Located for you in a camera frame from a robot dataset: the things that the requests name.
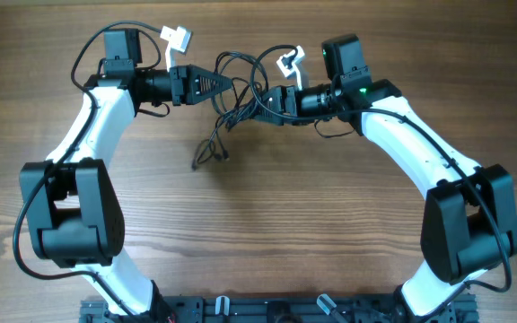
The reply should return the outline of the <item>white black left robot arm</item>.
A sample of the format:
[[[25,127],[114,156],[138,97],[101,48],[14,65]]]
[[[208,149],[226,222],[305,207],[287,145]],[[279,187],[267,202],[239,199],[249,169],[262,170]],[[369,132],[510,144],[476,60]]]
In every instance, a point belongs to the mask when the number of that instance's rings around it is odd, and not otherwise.
[[[177,65],[191,31],[134,21],[100,30],[105,55],[81,85],[83,106],[62,143],[20,173],[27,228],[35,254],[54,262],[58,277],[84,277],[103,297],[103,316],[117,322],[172,322],[156,284],[124,250],[125,222],[108,167],[125,129],[153,106],[195,105],[231,81],[195,65]]]

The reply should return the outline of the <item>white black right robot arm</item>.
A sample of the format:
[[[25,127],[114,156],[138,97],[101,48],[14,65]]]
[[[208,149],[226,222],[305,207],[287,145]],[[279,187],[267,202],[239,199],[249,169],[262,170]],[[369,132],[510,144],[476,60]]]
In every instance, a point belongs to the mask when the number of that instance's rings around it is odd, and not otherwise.
[[[341,314],[327,295],[317,299],[337,321],[474,322],[469,289],[501,267],[507,292],[517,254],[513,178],[501,165],[484,167],[451,147],[412,110],[389,80],[373,80],[359,38],[324,41],[328,82],[308,84],[300,47],[280,47],[277,66],[294,86],[253,87],[254,117],[302,126],[337,118],[378,145],[416,185],[425,200],[420,248],[423,262],[393,294],[364,295]]]

